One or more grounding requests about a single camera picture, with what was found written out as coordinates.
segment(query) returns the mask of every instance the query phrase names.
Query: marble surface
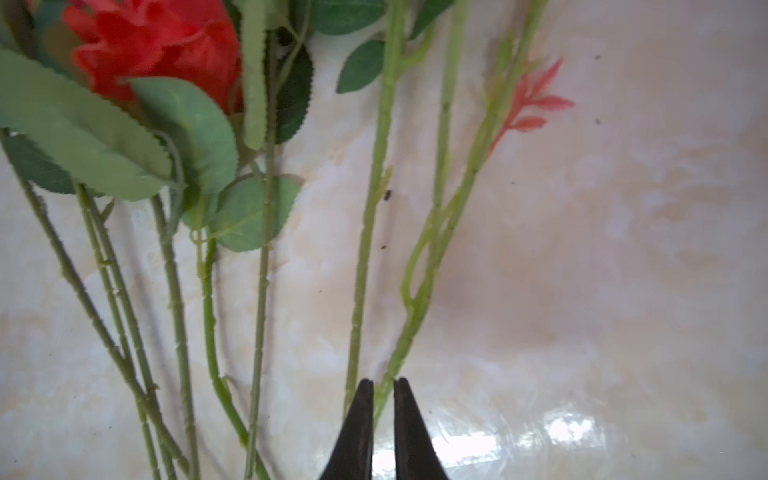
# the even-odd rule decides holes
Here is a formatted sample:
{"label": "marble surface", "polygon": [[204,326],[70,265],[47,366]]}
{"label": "marble surface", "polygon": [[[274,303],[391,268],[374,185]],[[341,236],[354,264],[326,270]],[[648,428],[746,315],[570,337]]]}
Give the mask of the marble surface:
{"label": "marble surface", "polygon": [[[512,2],[472,3],[456,159],[482,117],[512,11]],[[402,326],[399,279],[429,210],[447,18],[440,25],[397,92],[367,376],[381,373]],[[451,478],[765,478],[767,25],[764,0],[551,2],[535,52],[565,57],[553,89],[578,106],[509,135],[488,162],[402,372]],[[283,151],[282,170],[306,185],[270,274],[260,447],[276,480],[315,479],[341,420],[378,88],[337,96],[333,85],[375,30],[313,39],[310,116]],[[0,182],[0,478],[150,478],[133,400],[5,160]],[[106,315],[73,199],[46,198]],[[109,226],[182,439],[151,212],[120,205]],[[204,477],[241,478],[243,450],[207,376],[194,248],[184,233],[176,241]],[[258,252],[226,255],[217,269],[222,369],[241,412],[257,271]],[[391,421],[389,410],[374,451],[380,479],[394,478]]]}

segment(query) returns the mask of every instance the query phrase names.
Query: serrated leaf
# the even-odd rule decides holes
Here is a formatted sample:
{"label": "serrated leaf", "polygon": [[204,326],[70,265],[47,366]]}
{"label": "serrated leaf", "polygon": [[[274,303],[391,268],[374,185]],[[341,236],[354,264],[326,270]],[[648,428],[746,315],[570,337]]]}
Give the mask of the serrated leaf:
{"label": "serrated leaf", "polygon": [[22,177],[55,194],[73,194],[69,174],[29,140],[26,135],[11,132],[2,141],[8,161]]}
{"label": "serrated leaf", "polygon": [[266,79],[264,38],[266,6],[263,0],[243,0],[243,99],[245,145],[259,150],[266,140]]}
{"label": "serrated leaf", "polygon": [[302,47],[290,69],[285,85],[277,95],[277,136],[282,144],[290,140],[304,123],[310,107],[314,67],[306,48]]}
{"label": "serrated leaf", "polygon": [[346,35],[371,25],[385,13],[385,0],[314,0],[312,25],[326,35]]}
{"label": "serrated leaf", "polygon": [[179,78],[132,78],[130,83],[151,123],[173,139],[185,183],[204,194],[218,194],[235,179],[235,134],[204,91]]}
{"label": "serrated leaf", "polygon": [[[301,185],[288,177],[277,178],[273,235],[288,221],[293,201]],[[263,247],[264,189],[262,182],[249,175],[240,178],[222,192],[219,211],[210,222],[211,234],[228,250],[246,252]]]}
{"label": "serrated leaf", "polygon": [[384,69],[384,42],[368,40],[349,54],[339,75],[336,93],[344,94],[364,88]]}
{"label": "serrated leaf", "polygon": [[131,116],[71,80],[0,50],[0,110],[59,167],[122,200],[156,194],[170,158]]}
{"label": "serrated leaf", "polygon": [[410,40],[421,35],[451,5],[453,0],[426,0],[413,22]]}

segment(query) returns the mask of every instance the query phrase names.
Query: green leaf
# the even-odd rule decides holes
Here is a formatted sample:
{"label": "green leaf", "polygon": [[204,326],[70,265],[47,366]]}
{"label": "green leaf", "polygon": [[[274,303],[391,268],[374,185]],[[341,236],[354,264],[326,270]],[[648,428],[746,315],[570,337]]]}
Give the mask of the green leaf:
{"label": "green leaf", "polygon": [[22,177],[55,194],[73,194],[69,174],[29,140],[26,135],[11,132],[2,141],[8,160]]}
{"label": "green leaf", "polygon": [[[288,177],[277,178],[272,238],[288,221],[299,190],[301,185],[296,181]],[[252,175],[242,177],[222,192],[219,201],[219,211],[210,222],[211,234],[233,252],[260,249],[264,245],[264,189],[261,180]]]}
{"label": "green leaf", "polygon": [[130,115],[35,61],[0,50],[0,110],[59,167],[122,200],[156,194],[171,162]]}
{"label": "green leaf", "polygon": [[199,230],[209,224],[219,206],[218,195],[205,195],[193,187],[184,189],[184,213],[181,221],[190,230]]}
{"label": "green leaf", "polygon": [[266,6],[263,0],[243,0],[243,97],[245,145],[259,150],[266,140],[266,79],[264,38]]}
{"label": "green leaf", "polygon": [[293,61],[288,79],[277,95],[277,137],[282,144],[290,140],[304,123],[312,96],[314,67],[306,48],[302,47]]}
{"label": "green leaf", "polygon": [[384,42],[368,40],[349,54],[339,76],[336,93],[344,94],[367,86],[384,68]]}
{"label": "green leaf", "polygon": [[453,0],[426,0],[413,23],[410,40],[421,35],[451,5]]}
{"label": "green leaf", "polygon": [[385,0],[314,0],[312,25],[326,35],[346,35],[371,25],[385,13]]}
{"label": "green leaf", "polygon": [[204,91],[179,78],[132,78],[130,83],[152,124],[173,139],[187,184],[218,194],[235,179],[235,134]]}

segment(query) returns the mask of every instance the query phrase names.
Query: plier jaw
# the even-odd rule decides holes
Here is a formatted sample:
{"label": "plier jaw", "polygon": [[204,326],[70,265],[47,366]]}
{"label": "plier jaw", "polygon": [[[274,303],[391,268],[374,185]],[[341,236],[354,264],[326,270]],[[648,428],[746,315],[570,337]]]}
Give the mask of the plier jaw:
{"label": "plier jaw", "polygon": [[[406,379],[395,381],[397,480],[449,480]],[[373,457],[373,382],[360,381],[336,446],[319,480],[370,480]]]}

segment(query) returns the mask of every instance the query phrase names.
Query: green stem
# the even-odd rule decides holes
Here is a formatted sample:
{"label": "green stem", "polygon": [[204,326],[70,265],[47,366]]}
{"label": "green stem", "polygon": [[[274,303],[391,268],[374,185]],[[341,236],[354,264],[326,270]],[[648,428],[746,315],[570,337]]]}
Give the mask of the green stem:
{"label": "green stem", "polygon": [[275,202],[275,142],[277,126],[277,35],[269,33],[267,58],[267,82],[269,98],[267,99],[267,134],[266,134],[266,167],[262,180],[264,184],[264,242],[261,247],[259,264],[259,304],[256,318],[256,348],[253,351],[253,381],[250,387],[250,414],[248,416],[248,445],[246,447],[245,473],[243,478],[253,478],[254,465],[258,469],[256,439],[259,422],[259,401],[261,396],[261,368],[264,354],[264,326],[266,323],[266,290],[269,280],[270,241],[272,240],[274,202]]}
{"label": "green stem", "polygon": [[174,334],[176,336],[176,356],[179,362],[179,379],[181,381],[181,409],[184,414],[184,430],[187,433],[187,444],[190,449],[190,480],[200,479],[200,458],[197,453],[197,432],[194,424],[194,405],[192,402],[192,379],[190,377],[190,360],[187,351],[187,328],[184,325],[184,302],[181,299],[179,274],[176,269],[173,238],[167,230],[163,202],[160,195],[151,199],[157,235],[160,237],[160,247],[165,262],[165,276],[168,282],[170,311],[174,318]]}
{"label": "green stem", "polygon": [[424,61],[429,53],[429,48],[432,47],[432,40],[435,38],[435,24],[433,23],[427,27],[424,32],[424,38],[419,46],[409,55],[406,55],[402,59],[400,64],[400,74],[404,74],[409,68],[415,67]]}
{"label": "green stem", "polygon": [[373,163],[368,183],[366,209],[362,214],[362,233],[357,256],[355,276],[355,306],[352,313],[352,331],[349,334],[349,360],[346,367],[346,388],[344,412],[346,414],[357,388],[357,371],[360,360],[360,339],[362,316],[365,311],[366,287],[368,284],[368,262],[371,257],[373,224],[376,222],[376,206],[381,197],[379,185],[386,159],[389,129],[392,126],[392,106],[395,103],[395,85],[400,74],[402,48],[405,43],[407,0],[392,0],[389,3],[389,18],[384,47],[382,90],[379,95],[379,120],[376,128],[376,142],[373,146]]}
{"label": "green stem", "polygon": [[[118,301],[114,297],[114,289],[112,288],[112,281],[109,278],[109,272],[107,268],[107,262],[104,260],[104,255],[101,252],[98,238],[96,237],[96,231],[94,230],[94,221],[91,219],[91,212],[88,210],[88,201],[86,198],[88,194],[85,192],[85,188],[82,184],[73,181],[72,186],[74,192],[78,197],[78,203],[80,204],[80,211],[83,216],[83,223],[85,224],[85,231],[88,233],[88,239],[91,241],[91,249],[94,253],[94,259],[98,265],[98,272],[101,276],[101,284],[104,287],[104,294],[107,296],[107,303],[109,304],[109,310],[114,320],[114,328],[118,331],[118,339],[123,350],[123,357],[128,364],[131,375],[136,378],[136,369],[134,368],[134,361],[131,358],[131,350],[128,346],[128,338],[125,335],[125,327],[120,315],[120,309],[118,309]],[[157,454],[154,451],[154,442],[152,440],[152,432],[149,429],[147,423],[147,414],[141,409],[139,404],[136,404],[138,410],[139,422],[141,423],[141,434],[144,437],[144,444],[147,447],[147,456],[149,457],[149,466],[152,471],[152,478],[154,480],[160,480],[160,469],[157,467]]]}
{"label": "green stem", "polygon": [[[139,370],[141,371],[141,379],[144,382],[144,388],[147,390],[147,398],[152,405],[157,409],[158,413],[161,413],[160,403],[157,401],[157,393],[155,390],[157,386],[152,379],[152,371],[150,370],[149,360],[147,359],[147,351],[144,348],[144,341],[141,339],[141,331],[139,329],[139,322],[134,312],[131,298],[128,296],[128,290],[125,285],[125,278],[120,270],[120,264],[118,263],[118,256],[114,252],[112,241],[107,232],[107,226],[105,225],[104,215],[100,212],[94,198],[87,192],[84,192],[82,198],[84,207],[88,210],[88,213],[93,219],[93,225],[95,226],[98,238],[101,241],[102,248],[104,250],[105,264],[111,269],[112,276],[114,278],[114,285],[117,290],[117,296],[120,299],[120,303],[125,313],[125,320],[128,324],[128,332],[131,335],[131,341],[134,344],[134,351],[136,352],[136,358],[139,363]],[[176,472],[174,470],[173,459],[163,445],[161,445],[161,457],[163,459],[163,465],[165,467],[166,476],[169,479],[176,478]]]}
{"label": "green stem", "polygon": [[280,68],[280,75],[277,77],[277,91],[280,91],[286,84],[286,81],[288,81],[288,75],[290,75],[293,63],[296,60],[296,57],[299,55],[301,48],[304,46],[307,34],[310,32],[312,4],[313,2],[307,2],[306,6],[304,7],[304,17],[301,24],[301,33],[299,33],[298,37],[294,37],[296,39],[296,46],[293,47],[293,50],[291,50],[291,52],[286,57],[286,60],[283,63],[283,67]]}
{"label": "green stem", "polygon": [[[451,38],[448,46],[448,53],[443,71],[442,93],[440,100],[440,118],[437,135],[437,158],[435,159],[435,179],[432,188],[432,212],[429,214],[427,226],[422,233],[422,239],[419,239],[417,250],[423,249],[423,238],[429,238],[429,259],[425,271],[424,280],[419,293],[410,305],[406,305],[409,316],[414,320],[406,322],[406,327],[398,339],[395,354],[404,353],[402,356],[394,358],[395,362],[390,361],[386,373],[382,378],[379,388],[374,397],[374,418],[378,420],[383,411],[389,393],[392,390],[392,382],[405,362],[406,355],[411,349],[413,339],[419,331],[421,322],[429,308],[432,299],[432,291],[435,284],[437,269],[440,265],[440,228],[442,222],[434,222],[434,219],[440,220],[442,215],[442,200],[445,193],[445,171],[449,164],[449,140],[451,134],[451,109],[453,99],[456,93],[456,82],[458,77],[458,65],[461,61],[462,44],[464,43],[464,31],[467,19],[468,0],[456,0],[453,5],[453,25],[451,27]],[[413,275],[415,262],[409,261],[409,267],[406,268],[406,278],[408,279],[408,289],[410,291],[410,279]]]}
{"label": "green stem", "polygon": [[51,219],[48,218],[45,204],[32,190],[32,185],[24,179],[15,168],[13,168],[13,171],[16,174],[19,185],[24,191],[24,195],[29,202],[32,212],[35,214],[35,217],[37,217],[40,226],[45,232],[45,236],[48,238],[48,242],[51,244],[51,247],[56,254],[58,262],[61,265],[61,275],[67,280],[77,295],[80,304],[83,306],[86,315],[91,321],[91,325],[94,327],[94,330],[96,330],[99,340],[104,344],[107,354],[118,368],[123,380],[128,385],[131,393],[133,393],[136,402],[147,413],[147,417],[157,430],[157,436],[160,438],[160,441],[168,447],[170,453],[178,460],[181,470],[185,473],[189,472],[188,460],[184,457],[179,445],[175,442],[174,437],[163,423],[158,410],[147,400],[147,393],[141,388],[134,376],[131,375],[131,368],[128,366],[126,359],[120,354],[120,349],[115,345],[107,327],[104,325],[104,321],[98,315],[96,307],[88,295],[88,292],[85,290],[85,285],[83,284],[82,279],[78,275],[78,271],[74,268],[72,260],[56,234],[56,229],[54,228],[53,223],[51,223]]}
{"label": "green stem", "polygon": [[203,259],[197,259],[198,268],[200,269],[200,282],[203,288],[203,316],[204,316],[204,328],[205,328],[205,352],[208,357],[208,373],[210,374],[210,381],[214,384],[214,391],[219,398],[219,403],[227,414],[232,426],[237,432],[237,437],[240,439],[240,443],[245,446],[248,443],[248,431],[245,429],[245,424],[240,416],[237,414],[235,405],[232,402],[232,395],[230,390],[224,384],[219,373],[219,362],[216,356],[216,317],[214,315],[214,298],[213,298],[213,285],[211,283],[212,272],[214,269],[214,262],[216,261],[216,240],[211,238],[207,241],[208,251],[203,263]]}

